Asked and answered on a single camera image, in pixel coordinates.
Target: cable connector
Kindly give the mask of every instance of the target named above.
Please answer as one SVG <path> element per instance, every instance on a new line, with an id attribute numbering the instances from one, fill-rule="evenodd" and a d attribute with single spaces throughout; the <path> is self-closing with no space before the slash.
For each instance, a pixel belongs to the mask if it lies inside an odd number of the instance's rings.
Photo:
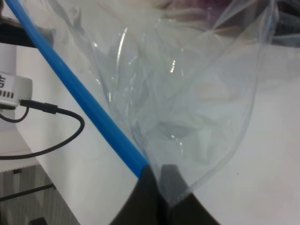
<path id="1" fill-rule="evenodd" d="M 51 113 L 51 114 L 56 114 L 57 108 L 58 108 L 57 105 L 52 105 L 49 103 L 41 103 L 41 102 L 32 101 L 32 100 L 21 100 L 20 105 L 28 107 L 28 108 L 32 108 L 32 109 L 41 110 L 45 113 Z"/>

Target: white wall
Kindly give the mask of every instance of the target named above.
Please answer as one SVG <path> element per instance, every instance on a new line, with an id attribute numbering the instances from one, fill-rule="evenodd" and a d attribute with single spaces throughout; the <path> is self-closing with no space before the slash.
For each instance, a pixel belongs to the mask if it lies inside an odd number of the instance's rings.
<path id="1" fill-rule="evenodd" d="M 4 16 L 15 18 L 7 5 L 2 12 Z M 15 75 L 16 73 L 16 46 L 0 43 L 0 71 Z M 5 110 L 2 112 L 7 117 L 14 118 L 15 112 Z M 28 145 L 17 131 L 15 124 L 0 119 L 0 154 L 15 155 L 30 153 Z M 0 172 L 37 164 L 35 159 L 0 161 Z"/>

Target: black cable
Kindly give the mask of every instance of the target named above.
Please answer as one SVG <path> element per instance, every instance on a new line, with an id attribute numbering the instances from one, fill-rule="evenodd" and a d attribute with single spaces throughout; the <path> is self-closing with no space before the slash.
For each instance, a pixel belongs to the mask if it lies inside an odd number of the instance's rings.
<path id="1" fill-rule="evenodd" d="M 23 121 L 26 118 L 28 112 L 29 112 L 29 107 L 26 108 L 25 114 L 21 118 L 19 118 L 17 120 L 7 118 L 7 117 L 3 116 L 2 114 L 0 114 L 0 119 L 3 119 L 6 122 L 10 122 L 10 123 L 19 123 L 19 122 Z"/>
<path id="2" fill-rule="evenodd" d="M 26 154 L 26 155 L 0 156 L 0 160 L 26 159 L 26 158 L 33 158 L 33 157 L 37 157 L 37 156 L 41 156 L 41 155 L 47 154 L 49 152 L 57 150 L 57 149 L 65 146 L 66 144 L 70 143 L 84 129 L 85 122 L 84 122 L 83 118 L 80 115 L 76 114 L 75 112 L 71 112 L 69 110 L 60 109 L 60 108 L 57 107 L 57 105 L 52 105 L 52 104 L 48 104 L 48 103 L 40 103 L 40 102 L 31 101 L 31 100 L 21 100 L 20 101 L 20 105 L 28 107 L 28 108 L 33 108 L 33 109 L 41 110 L 41 111 L 46 112 L 46 113 L 52 113 L 52 114 L 59 113 L 59 114 L 62 114 L 62 115 L 73 117 L 74 119 L 77 119 L 80 122 L 80 127 L 68 139 L 66 139 L 65 141 L 63 141 L 63 142 L 61 142 L 61 143 L 59 143 L 59 144 L 57 144 L 57 145 L 55 145 L 55 146 L 53 146 L 51 148 L 48 148 L 48 149 L 40 151 L 40 152 Z"/>
<path id="3" fill-rule="evenodd" d="M 22 191 L 22 192 L 19 192 L 19 193 L 16 193 L 16 194 L 12 194 L 12 195 L 2 197 L 2 198 L 0 198 L 0 202 L 7 201 L 7 200 L 17 198 L 17 197 L 21 197 L 21 196 L 24 196 L 24 195 L 29 195 L 29 194 L 32 194 L 32 193 L 35 193 L 35 192 L 38 192 L 38 191 L 42 191 L 42 190 L 46 190 L 46 189 L 54 188 L 54 187 L 55 186 L 54 186 L 53 183 L 45 185 L 45 186 L 41 186 L 41 187 L 36 187 L 34 189 L 31 189 L 31 190 Z"/>

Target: black object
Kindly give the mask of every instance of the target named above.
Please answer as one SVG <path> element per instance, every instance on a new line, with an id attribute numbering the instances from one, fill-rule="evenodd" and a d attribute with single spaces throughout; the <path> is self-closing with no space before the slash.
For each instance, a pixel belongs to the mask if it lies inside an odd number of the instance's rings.
<path id="1" fill-rule="evenodd" d="M 29 112 L 29 108 L 27 107 L 24 115 L 21 118 L 17 119 L 17 120 L 7 118 L 7 117 L 3 116 L 2 114 L 0 114 L 0 119 L 3 119 L 4 121 L 9 122 L 9 123 L 19 123 L 19 122 L 23 121 L 26 118 L 28 112 Z"/>
<path id="2" fill-rule="evenodd" d="M 21 169 L 15 169 L 15 170 L 13 170 L 13 175 L 19 174 L 19 173 L 22 173 Z"/>
<path id="3" fill-rule="evenodd" d="M 13 199 L 13 198 L 17 198 L 17 197 L 21 197 L 21 196 L 24 196 L 24 195 L 32 194 L 32 193 L 42 191 L 42 190 L 45 190 L 45 189 L 54 188 L 54 187 L 55 186 L 53 184 L 48 184 L 48 185 L 37 187 L 37 188 L 31 189 L 31 190 L 28 190 L 28 191 L 22 191 L 20 193 L 16 193 L 16 194 L 12 194 L 12 195 L 2 197 L 2 198 L 0 198 L 0 202 L 6 201 L 6 200 L 9 200 L 9 199 Z"/>
<path id="4" fill-rule="evenodd" d="M 241 11 L 235 13 L 229 19 L 224 21 L 220 26 L 218 26 L 218 28 L 238 26 L 244 30 L 259 17 L 259 15 L 267 8 L 269 3 L 270 0 L 253 1 L 252 4 L 249 4 L 247 7 L 243 8 Z"/>
<path id="5" fill-rule="evenodd" d="M 39 218 L 32 220 L 28 223 L 28 225 L 47 225 L 45 218 Z"/>
<path id="6" fill-rule="evenodd" d="M 15 110 L 14 106 L 0 104 L 0 109 Z"/>
<path id="7" fill-rule="evenodd" d="M 300 47 L 300 2 L 278 0 L 279 19 L 272 43 L 288 47 Z"/>
<path id="8" fill-rule="evenodd" d="M 78 130 L 71 137 L 69 137 L 65 141 L 63 141 L 63 142 L 61 142 L 61 143 L 59 143 L 59 144 L 57 144 L 57 145 L 55 145 L 51 148 L 48 148 L 48 149 L 43 150 L 43 151 L 31 153 L 31 154 L 26 154 L 26 155 L 0 156 L 0 160 L 17 160 L 17 159 L 33 158 L 33 157 L 37 157 L 37 156 L 47 154 L 49 152 L 57 150 L 57 149 L 65 146 L 66 144 L 70 143 L 84 129 L 85 122 L 84 122 L 84 119 L 80 115 L 76 114 L 75 112 L 71 112 L 69 110 L 60 109 L 60 108 L 57 107 L 57 105 L 52 105 L 52 104 L 48 104 L 48 103 L 40 103 L 40 102 L 36 102 L 36 101 L 31 101 L 31 100 L 21 100 L 20 105 L 25 106 L 27 108 L 33 108 L 33 109 L 41 110 L 41 111 L 46 112 L 46 113 L 51 113 L 51 114 L 59 113 L 59 114 L 62 114 L 62 115 L 73 117 L 73 118 L 77 119 L 80 122 L 80 127 L 78 128 Z"/>
<path id="9" fill-rule="evenodd" d="M 175 180 L 178 190 L 186 187 L 177 167 L 165 165 L 161 180 Z M 193 194 L 174 207 L 160 195 L 149 166 L 145 166 L 127 203 L 111 225 L 219 225 Z"/>
<path id="10" fill-rule="evenodd" d="M 49 44 L 53 45 L 52 31 L 42 28 L 37 29 L 41 32 Z M 35 48 L 35 45 L 23 29 L 22 25 L 18 21 L 4 16 L 0 18 L 0 42 Z"/>

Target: transparent plastic sheet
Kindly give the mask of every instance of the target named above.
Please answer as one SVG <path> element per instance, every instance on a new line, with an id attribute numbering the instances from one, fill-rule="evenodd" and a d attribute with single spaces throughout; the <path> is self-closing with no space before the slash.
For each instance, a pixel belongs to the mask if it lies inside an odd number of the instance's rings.
<path id="1" fill-rule="evenodd" d="M 277 0 L 278 22 L 268 48 L 259 91 L 281 87 L 300 78 L 300 2 Z"/>
<path id="2" fill-rule="evenodd" d="M 148 159 L 172 205 L 225 165 L 246 131 L 272 0 L 19 0 Z M 176 165 L 187 186 L 166 165 Z"/>

